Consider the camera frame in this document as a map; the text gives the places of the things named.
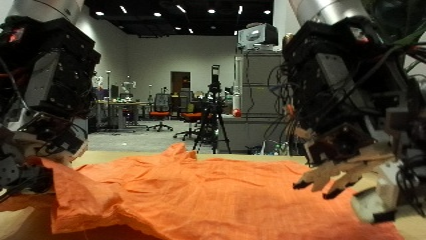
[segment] tripod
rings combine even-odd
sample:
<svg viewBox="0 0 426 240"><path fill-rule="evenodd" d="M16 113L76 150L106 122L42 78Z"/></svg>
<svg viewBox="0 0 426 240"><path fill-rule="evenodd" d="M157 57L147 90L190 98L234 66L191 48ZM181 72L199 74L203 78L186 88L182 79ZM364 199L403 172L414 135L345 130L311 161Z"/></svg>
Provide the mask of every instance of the tripod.
<svg viewBox="0 0 426 240"><path fill-rule="evenodd" d="M223 104L218 99L217 95L221 92L221 83L218 82L218 65L213 65L213 75L211 75L211 84L209 85L209 93L211 93L211 101L205 103L202 108L201 115L201 127L199 132L197 134L197 138L194 140L193 150L195 150L197 145L199 143L199 147L203 141L209 141L211 144L213 154L215 154L217 144L218 144L218 136L217 130L218 126L221 126L221 131L223 133L223 141L227 148L227 153L230 154L229 147L229 139L226 135L226 129L223 125L222 113L223 113Z"/></svg>

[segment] wall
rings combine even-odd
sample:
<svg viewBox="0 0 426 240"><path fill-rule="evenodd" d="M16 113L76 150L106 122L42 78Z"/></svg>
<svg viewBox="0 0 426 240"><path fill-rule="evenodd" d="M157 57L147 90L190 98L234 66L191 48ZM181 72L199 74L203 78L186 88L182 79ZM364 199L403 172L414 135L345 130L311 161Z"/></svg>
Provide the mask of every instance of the wall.
<svg viewBox="0 0 426 240"><path fill-rule="evenodd" d="M4 18L8 15L9 9L12 7L13 0L1 0L0 8L0 22L4 22Z"/></svg>
<svg viewBox="0 0 426 240"><path fill-rule="evenodd" d="M128 37L128 68L137 88L134 97L147 99L162 87L170 89L170 72L190 72L193 91L207 91L211 82L211 65L221 65L219 82L222 89L234 81L234 56L237 37L170 36L165 38Z"/></svg>
<svg viewBox="0 0 426 240"><path fill-rule="evenodd" d="M96 42L94 50L101 54L100 64L96 66L97 76L104 78L104 88L110 84L120 85L128 76L126 36L122 31L105 20L96 20L89 16L89 9L84 6L76 26Z"/></svg>

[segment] gray cabinet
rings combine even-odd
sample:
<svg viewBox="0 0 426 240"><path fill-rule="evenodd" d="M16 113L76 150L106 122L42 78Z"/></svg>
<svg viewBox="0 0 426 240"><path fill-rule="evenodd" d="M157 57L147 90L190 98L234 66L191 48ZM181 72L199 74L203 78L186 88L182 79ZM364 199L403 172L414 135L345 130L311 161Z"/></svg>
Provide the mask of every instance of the gray cabinet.
<svg viewBox="0 0 426 240"><path fill-rule="evenodd" d="M223 117L223 126L229 139L231 153L247 152L246 147L254 147L263 143L263 140L283 142L283 122L278 124L274 118L233 118ZM226 143L223 140L222 129L218 129L218 153L227 153Z"/></svg>

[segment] gray floor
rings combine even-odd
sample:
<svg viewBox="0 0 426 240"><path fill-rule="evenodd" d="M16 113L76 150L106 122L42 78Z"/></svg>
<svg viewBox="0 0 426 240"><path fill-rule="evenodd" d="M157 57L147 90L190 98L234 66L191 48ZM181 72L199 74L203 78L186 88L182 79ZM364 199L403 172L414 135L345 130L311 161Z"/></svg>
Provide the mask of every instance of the gray floor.
<svg viewBox="0 0 426 240"><path fill-rule="evenodd" d="M140 121L138 124L153 126L158 121ZM173 138L178 132L187 130L187 123L178 120L166 120L163 124L173 127L173 131L163 128L159 132L154 129L146 131L145 127L128 127L136 132L105 132L98 131L89 134L89 150L90 151L136 151L136 152L162 152L173 143L183 142L186 150L191 150L194 146L194 138L182 141L182 135ZM198 153L213 153L211 146L197 144Z"/></svg>

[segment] door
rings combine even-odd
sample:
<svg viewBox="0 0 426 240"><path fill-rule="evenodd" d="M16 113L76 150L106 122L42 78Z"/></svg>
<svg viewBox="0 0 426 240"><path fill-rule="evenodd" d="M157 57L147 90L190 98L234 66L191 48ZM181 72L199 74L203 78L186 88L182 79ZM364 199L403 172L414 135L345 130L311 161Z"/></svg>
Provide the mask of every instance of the door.
<svg viewBox="0 0 426 240"><path fill-rule="evenodd" d="M187 88L190 90L190 72L171 72L171 95L177 95L181 88Z"/></svg>
<svg viewBox="0 0 426 240"><path fill-rule="evenodd" d="M171 116L177 117L178 110L178 92L182 88L190 90L190 72L170 72L170 85L171 85Z"/></svg>

